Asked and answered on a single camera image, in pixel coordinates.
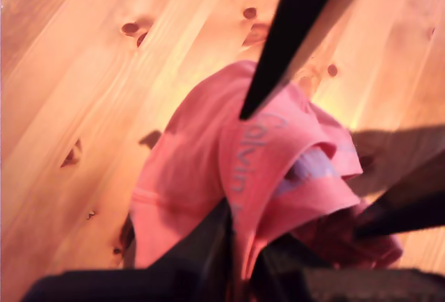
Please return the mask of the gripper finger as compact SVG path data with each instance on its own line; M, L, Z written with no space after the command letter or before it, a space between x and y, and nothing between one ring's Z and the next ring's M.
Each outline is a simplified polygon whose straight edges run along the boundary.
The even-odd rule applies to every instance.
M274 241L255 263L253 295L257 301L312 301L302 271L328 267L328 262L300 241Z
M290 82L291 63L328 0L279 0L240 120L248 120Z
M147 269L150 276L167 281L226 281L231 223L229 205L217 204L190 234Z
M379 197L358 217L354 237L370 238L444 225L444 190L401 203Z

